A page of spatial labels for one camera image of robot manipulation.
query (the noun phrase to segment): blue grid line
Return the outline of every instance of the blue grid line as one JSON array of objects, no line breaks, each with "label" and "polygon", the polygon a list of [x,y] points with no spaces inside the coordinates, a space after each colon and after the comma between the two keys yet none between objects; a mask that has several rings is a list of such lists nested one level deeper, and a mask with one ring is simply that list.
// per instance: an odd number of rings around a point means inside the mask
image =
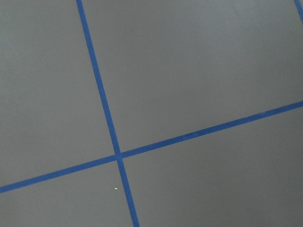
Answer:
[{"label": "blue grid line", "polygon": [[91,36],[90,36],[90,32],[89,32],[89,26],[88,26],[88,23],[87,23],[87,20],[86,20],[82,0],[76,0],[76,2],[77,2],[77,6],[78,6],[79,16],[80,16],[82,27],[83,27],[83,32],[84,32],[87,48],[88,48],[88,51],[89,51],[89,57],[90,57],[91,65],[93,67],[97,87],[98,87],[98,90],[99,90],[99,95],[100,95],[100,98],[101,98],[101,102],[102,102],[102,106],[103,106],[103,110],[104,110],[108,130],[109,130],[110,138],[111,138],[111,141],[112,141],[112,144],[113,144],[115,157],[116,157],[116,160],[117,160],[117,164],[118,164],[118,168],[119,168],[119,172],[120,172],[120,176],[121,176],[121,180],[122,180],[122,184],[123,184],[123,188],[124,188],[124,192],[125,192],[125,196],[126,196],[126,201],[127,201],[127,204],[128,204],[128,208],[129,208],[129,211],[130,211],[131,218],[132,218],[133,226],[134,227],[140,227],[139,220],[138,220],[137,213],[136,213],[136,209],[135,209],[135,206],[134,206],[133,196],[132,196],[131,189],[130,189],[130,186],[129,186],[129,182],[128,182],[128,179],[127,179],[125,166],[123,164],[123,159],[121,158],[121,151],[120,151],[120,147],[119,147],[119,142],[118,142],[118,138],[117,138],[117,135],[116,135],[113,119],[112,119],[112,116],[111,116],[111,113],[110,113],[110,110],[109,110],[109,106],[108,106],[108,102],[107,102],[107,98],[106,98],[106,94],[105,94],[105,89],[104,89],[103,82],[102,82],[102,79],[101,79],[101,74],[100,74],[97,58],[96,58],[96,55],[95,55],[93,43],[92,43],[92,40],[91,40]]},{"label": "blue grid line", "polygon": [[[290,105],[286,105],[286,106],[282,106],[282,107],[277,108],[277,109],[273,109],[273,110],[269,110],[269,111],[266,111],[266,112],[263,112],[263,113],[258,113],[258,114],[252,115],[252,116],[240,118],[240,119],[237,119],[237,120],[232,121],[232,122],[219,124],[219,125],[207,128],[207,129],[202,129],[202,130],[195,131],[195,132],[192,132],[192,133],[188,133],[188,134],[185,134],[185,135],[182,135],[182,136],[174,137],[174,138],[171,138],[171,139],[168,139],[168,140],[163,140],[163,141],[153,143],[153,144],[150,144],[150,145],[147,145],[147,146],[143,146],[143,147],[140,147],[140,148],[125,151],[125,152],[121,153],[121,158],[134,156],[134,155],[137,155],[137,154],[141,154],[143,152],[151,151],[151,150],[161,148],[161,147],[164,147],[164,146],[168,146],[168,145],[172,145],[172,144],[175,144],[175,143],[180,143],[180,142],[190,140],[190,139],[193,139],[193,138],[196,138],[196,137],[201,137],[201,136],[204,136],[204,135],[216,132],[216,131],[225,130],[225,129],[232,128],[232,127],[235,127],[235,126],[238,126],[238,125],[241,125],[241,124],[246,124],[246,123],[249,123],[249,122],[257,121],[257,120],[260,120],[262,118],[267,118],[267,117],[270,117],[270,116],[273,116],[273,115],[276,115],[276,114],[282,114],[284,112],[291,111],[291,110],[294,110],[294,109],[297,109],[297,108],[302,108],[302,107],[303,107],[303,101],[293,103],[293,104],[290,104]],[[77,165],[77,166],[72,166],[72,167],[69,167],[69,168],[66,168],[66,169],[58,170],[58,171],[55,171],[55,172],[52,172],[52,173],[49,173],[49,174],[45,174],[45,175],[37,176],[37,177],[34,177],[34,178],[30,178],[30,179],[27,179],[27,180],[24,180],[24,181],[20,181],[20,182],[12,183],[12,184],[9,184],[9,185],[5,185],[5,186],[0,187],[0,193],[8,192],[8,191],[11,191],[11,190],[14,190],[14,189],[17,189],[17,188],[21,188],[21,187],[26,187],[26,186],[29,186],[31,184],[36,184],[36,183],[39,183],[39,182],[42,182],[42,181],[47,181],[47,180],[50,180],[50,179],[53,179],[53,178],[56,178],[56,177],[59,177],[59,176],[72,174],[74,172],[78,172],[78,171],[88,169],[88,168],[92,168],[92,167],[95,167],[95,166],[100,166],[102,164],[113,162],[115,160],[117,160],[116,155],[112,155],[112,156],[100,158],[100,159],[97,159],[97,160],[94,160],[94,161],[90,161],[90,162],[87,162],[87,163],[83,163],[83,164],[80,164],[80,165]]]},{"label": "blue grid line", "polygon": [[162,147],[172,145],[172,144],[175,144],[175,143],[180,143],[182,141],[186,141],[186,140],[190,140],[190,139],[193,139],[193,138],[196,138],[196,137],[204,136],[204,135],[207,135],[207,134],[210,134],[210,133],[214,133],[216,131],[221,131],[221,130],[224,130],[224,129],[232,128],[232,127],[235,127],[235,126],[238,126],[238,125],[241,125],[241,124],[246,124],[246,123],[249,123],[249,122],[253,122],[253,121],[256,121],[256,120],[259,120],[259,119],[262,119],[262,118],[270,117],[272,115],[281,114],[283,112],[290,111],[290,110],[300,108],[300,107],[303,107],[303,101],[298,102],[298,103],[293,103],[293,104],[290,104],[290,105],[286,105],[286,106],[282,106],[282,107],[277,108],[277,109],[268,110],[266,112],[258,113],[258,114],[252,115],[252,116],[240,118],[240,119],[237,119],[235,121],[219,124],[219,125],[216,125],[216,126],[213,126],[213,127],[210,127],[210,128],[206,128],[206,129],[202,129],[202,130],[199,130],[199,131],[191,132],[191,133],[188,133],[188,134],[185,134],[185,135],[182,135],[182,136],[177,136],[177,137],[174,137],[174,138],[171,138],[171,139],[168,139],[168,140],[163,140],[163,141],[153,143],[153,144],[150,144],[150,145],[146,145],[146,146],[143,146],[143,147],[140,147],[140,148],[135,148],[135,149],[132,149],[132,150],[128,150],[128,151],[122,153],[122,158],[129,157],[129,156],[134,156],[134,155],[137,155],[137,154],[141,154],[143,152],[147,152],[147,151],[154,150],[154,149],[157,149],[157,148],[162,148]]},{"label": "blue grid line", "polygon": [[300,3],[300,0],[294,0],[294,3],[295,3],[295,5],[296,5],[296,7],[298,9],[301,21],[303,23],[303,8],[302,8],[302,5]]}]

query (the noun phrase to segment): blue tape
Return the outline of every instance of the blue tape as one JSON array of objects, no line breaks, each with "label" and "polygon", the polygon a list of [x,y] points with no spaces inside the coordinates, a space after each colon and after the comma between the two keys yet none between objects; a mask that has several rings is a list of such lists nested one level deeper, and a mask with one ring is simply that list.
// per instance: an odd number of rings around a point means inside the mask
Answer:
[{"label": "blue tape", "polygon": [[300,3],[300,0],[294,0],[294,3],[295,3],[295,5],[296,5],[296,7],[298,9],[301,21],[303,23],[303,8],[302,8],[302,5]]},{"label": "blue tape", "polygon": [[24,181],[20,181],[20,182],[12,183],[12,184],[9,184],[9,185],[5,185],[5,186],[0,187],[0,193],[4,193],[4,192],[8,192],[8,191],[17,189],[17,188],[22,188],[22,187],[25,187],[25,186],[29,186],[29,185],[36,184],[36,183],[39,183],[39,182],[42,182],[42,181],[48,181],[48,180],[57,178],[59,176],[72,174],[72,173],[75,173],[75,172],[78,172],[78,171],[81,171],[81,170],[84,170],[84,169],[89,169],[89,168],[99,166],[99,165],[102,165],[102,164],[105,164],[105,163],[113,162],[115,160],[116,160],[115,155],[112,155],[112,156],[100,158],[100,159],[97,159],[97,160],[94,160],[94,161],[90,161],[90,162],[87,162],[87,163],[83,163],[83,164],[80,164],[80,165],[72,166],[72,167],[69,167],[69,168],[66,168],[66,169],[58,170],[58,171],[55,171],[55,172],[52,172],[52,173],[49,173],[49,174],[44,174],[44,175],[37,176],[37,177],[34,177],[34,178],[30,178],[30,179],[27,179],[27,180],[24,180]]},{"label": "blue tape", "polygon": [[258,113],[258,114],[252,115],[252,116],[237,119],[237,120],[232,121],[232,122],[219,124],[219,125],[207,128],[207,129],[202,129],[202,130],[195,131],[195,132],[192,132],[192,133],[188,133],[188,134],[185,134],[185,135],[182,135],[182,136],[177,136],[177,137],[174,137],[174,138],[171,138],[171,139],[168,139],[168,140],[163,140],[163,141],[153,143],[153,144],[150,144],[150,145],[147,145],[147,146],[143,146],[143,147],[140,147],[140,148],[135,148],[135,149],[123,152],[121,155],[122,155],[122,158],[130,157],[130,156],[141,154],[141,153],[144,153],[144,152],[147,152],[147,151],[150,151],[150,150],[155,150],[155,149],[162,148],[162,147],[165,147],[165,146],[168,146],[168,145],[172,145],[172,144],[180,143],[180,142],[190,140],[190,139],[193,139],[193,138],[196,138],[196,137],[204,136],[204,135],[216,132],[216,131],[221,131],[221,130],[228,129],[228,128],[231,128],[231,127],[235,127],[235,126],[238,126],[238,125],[241,125],[241,124],[246,124],[246,123],[249,123],[249,122],[253,122],[253,121],[256,121],[256,120],[259,120],[259,119],[262,119],[262,118],[266,118],[266,117],[269,117],[269,116],[272,116],[272,115],[280,114],[280,113],[290,111],[290,110],[300,108],[300,107],[303,107],[303,101],[298,102],[298,103],[294,103],[294,104],[290,104],[290,105],[286,105],[286,106],[283,106],[283,107],[280,107],[280,108],[277,108],[277,109],[269,110],[269,111],[266,111],[266,112],[263,112],[263,113]]},{"label": "blue tape", "polygon": [[129,208],[129,211],[130,211],[130,214],[131,214],[131,218],[132,218],[132,222],[133,222],[134,227],[139,227],[140,225],[139,225],[139,220],[138,220],[138,217],[137,217],[136,209],[135,209],[135,206],[134,206],[133,196],[132,196],[132,193],[131,193],[129,182],[127,180],[127,175],[126,175],[125,167],[124,167],[124,164],[123,164],[123,160],[121,158],[121,151],[120,151],[120,147],[119,147],[119,143],[118,143],[118,138],[117,138],[117,135],[116,135],[113,119],[112,119],[112,116],[111,116],[111,113],[110,113],[110,110],[109,110],[109,106],[108,106],[104,86],[103,86],[102,79],[101,79],[100,70],[99,70],[98,63],[97,63],[97,58],[96,58],[93,43],[92,43],[92,40],[91,40],[91,37],[90,37],[89,26],[88,26],[88,23],[87,23],[87,20],[86,20],[86,17],[85,17],[85,12],[84,12],[84,8],[83,8],[83,4],[82,4],[81,0],[77,0],[77,6],[78,6],[79,15],[80,15],[80,20],[81,20],[82,27],[83,27],[83,32],[84,32],[84,36],[85,36],[85,40],[86,40],[86,45],[87,45],[87,48],[88,48],[88,51],[89,51],[89,57],[90,57],[91,65],[92,65],[93,70],[94,70],[94,74],[95,74],[95,78],[96,78],[96,82],[97,82],[97,87],[98,87],[98,90],[99,90],[99,95],[100,95],[100,98],[101,98],[101,102],[102,102],[102,106],[103,106],[103,110],[104,110],[108,130],[109,130],[110,138],[112,140],[112,144],[113,144],[113,147],[114,147],[115,157],[116,157],[116,160],[117,160],[117,163],[118,163],[118,168],[119,168],[119,172],[120,172],[120,175],[121,175],[121,180],[122,180],[122,184],[123,184],[123,188],[124,188],[128,208]]}]

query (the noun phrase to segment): blue line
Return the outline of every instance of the blue line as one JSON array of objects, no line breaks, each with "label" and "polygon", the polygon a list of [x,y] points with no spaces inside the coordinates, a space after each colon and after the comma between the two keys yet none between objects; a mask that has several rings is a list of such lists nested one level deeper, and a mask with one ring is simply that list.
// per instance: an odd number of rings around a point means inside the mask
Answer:
[{"label": "blue line", "polygon": [[302,8],[302,5],[300,3],[300,0],[294,0],[294,2],[295,2],[295,5],[297,6],[301,21],[303,23],[303,8]]},{"label": "blue line", "polygon": [[83,32],[84,32],[84,36],[85,36],[85,40],[86,40],[86,45],[87,45],[87,48],[88,48],[88,51],[89,51],[89,57],[90,57],[91,65],[92,65],[93,70],[94,70],[94,74],[95,74],[95,78],[96,78],[96,82],[97,82],[97,87],[98,87],[98,90],[99,90],[99,95],[100,95],[101,102],[102,102],[102,105],[103,105],[103,110],[104,110],[108,130],[109,130],[110,138],[112,140],[112,144],[113,144],[113,147],[114,147],[115,157],[116,157],[116,160],[117,160],[117,163],[118,163],[118,168],[119,168],[119,172],[120,172],[120,175],[121,175],[121,180],[122,180],[122,184],[123,184],[123,188],[124,188],[128,208],[129,208],[129,211],[130,211],[130,214],[131,214],[131,218],[132,218],[132,222],[133,222],[134,227],[139,227],[140,226],[139,225],[139,220],[138,220],[136,209],[135,209],[135,206],[134,206],[134,201],[133,201],[131,189],[130,189],[130,186],[129,186],[129,182],[127,180],[127,175],[126,175],[125,167],[124,167],[123,160],[122,160],[122,157],[121,157],[121,151],[120,151],[120,147],[119,147],[118,138],[117,138],[117,135],[116,135],[113,119],[112,119],[112,116],[111,116],[111,113],[110,113],[110,110],[109,110],[109,106],[108,106],[104,86],[103,86],[102,79],[101,79],[100,70],[99,70],[98,63],[97,63],[97,58],[96,58],[93,43],[92,43],[92,40],[91,40],[91,37],[90,37],[89,26],[88,26],[88,23],[87,23],[87,20],[86,20],[86,17],[85,17],[85,12],[84,12],[84,8],[83,8],[83,4],[82,4],[81,0],[77,0],[77,6],[78,6],[79,15],[80,15],[80,20],[81,20],[82,27],[83,27]]},{"label": "blue line", "polygon": [[200,136],[204,136],[204,135],[216,132],[216,131],[221,131],[221,130],[224,130],[224,129],[235,127],[235,126],[238,126],[238,125],[241,125],[241,124],[246,124],[246,123],[249,123],[249,122],[253,122],[253,121],[256,121],[256,120],[259,120],[259,119],[262,119],[262,118],[270,117],[272,115],[280,114],[280,113],[290,111],[290,110],[300,108],[300,107],[303,107],[303,101],[298,102],[298,103],[294,103],[294,104],[290,104],[290,105],[286,105],[286,106],[283,106],[283,107],[280,107],[280,108],[277,108],[277,109],[269,110],[269,111],[266,111],[266,112],[263,112],[263,113],[258,113],[258,114],[252,115],[252,116],[240,118],[240,119],[237,119],[237,120],[232,121],[232,122],[219,124],[219,125],[207,128],[207,129],[202,129],[202,130],[195,131],[195,132],[192,132],[192,133],[188,133],[188,134],[185,134],[185,135],[182,135],[182,136],[177,136],[177,137],[174,137],[174,138],[171,138],[171,139],[168,139],[168,140],[163,140],[163,141],[153,143],[153,144],[150,144],[150,145],[147,145],[147,146],[143,146],[143,147],[140,147],[140,148],[135,148],[135,149],[132,149],[132,150],[129,150],[129,151],[125,151],[121,155],[122,155],[122,158],[134,156],[134,155],[137,155],[137,154],[141,154],[143,152],[147,152],[147,151],[150,151],[150,150],[162,148],[162,147],[172,145],[172,144],[175,144],[175,143],[180,143],[180,142],[183,142],[183,141],[186,141],[186,140],[190,140],[190,139],[200,137]]},{"label": "blue line", "polygon": [[99,165],[102,165],[102,164],[105,164],[105,163],[113,162],[115,160],[116,160],[115,155],[112,155],[112,156],[100,158],[100,159],[97,159],[97,160],[94,160],[94,161],[90,161],[90,162],[87,162],[87,163],[83,163],[83,164],[80,164],[80,165],[72,166],[72,167],[69,167],[69,168],[66,168],[66,169],[58,170],[58,171],[55,171],[55,172],[52,172],[52,173],[49,173],[49,174],[44,174],[44,175],[37,176],[37,177],[34,177],[34,178],[30,178],[30,179],[27,179],[27,180],[24,180],[24,181],[20,181],[20,182],[12,183],[12,184],[9,184],[9,185],[5,185],[5,186],[0,187],[0,193],[12,191],[14,189],[22,188],[22,187],[29,186],[29,185],[32,185],[32,184],[36,184],[36,183],[39,183],[39,182],[42,182],[42,181],[48,181],[48,180],[51,180],[53,178],[57,178],[59,176],[72,174],[72,173],[75,173],[75,172],[78,172],[78,171],[81,171],[81,170],[84,170],[84,169],[89,169],[89,168],[99,166]]}]

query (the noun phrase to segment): gray floor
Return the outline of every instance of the gray floor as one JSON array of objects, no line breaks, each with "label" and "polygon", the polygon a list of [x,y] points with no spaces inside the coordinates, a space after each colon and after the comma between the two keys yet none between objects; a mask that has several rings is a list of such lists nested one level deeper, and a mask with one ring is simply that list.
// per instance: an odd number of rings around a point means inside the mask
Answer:
[{"label": "gray floor", "polygon": [[[122,152],[303,101],[292,0],[83,6]],[[113,155],[76,1],[0,1],[0,21],[0,186]],[[302,117],[125,158],[140,226],[302,226]],[[0,207],[6,227],[133,226],[116,162]]]}]

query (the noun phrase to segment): gray surface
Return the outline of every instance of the gray surface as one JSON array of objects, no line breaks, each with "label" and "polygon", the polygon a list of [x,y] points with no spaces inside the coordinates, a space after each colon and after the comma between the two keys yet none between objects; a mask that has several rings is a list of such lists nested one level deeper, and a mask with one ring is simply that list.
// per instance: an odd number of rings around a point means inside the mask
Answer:
[{"label": "gray surface", "polygon": [[0,2],[0,185],[112,155],[75,1]]},{"label": "gray surface", "polygon": [[3,227],[132,226],[116,163],[0,194],[0,204]]},{"label": "gray surface", "polygon": [[303,109],[124,159],[142,227],[301,227]]},{"label": "gray surface", "polygon": [[121,149],[302,100],[292,0],[84,0]]}]

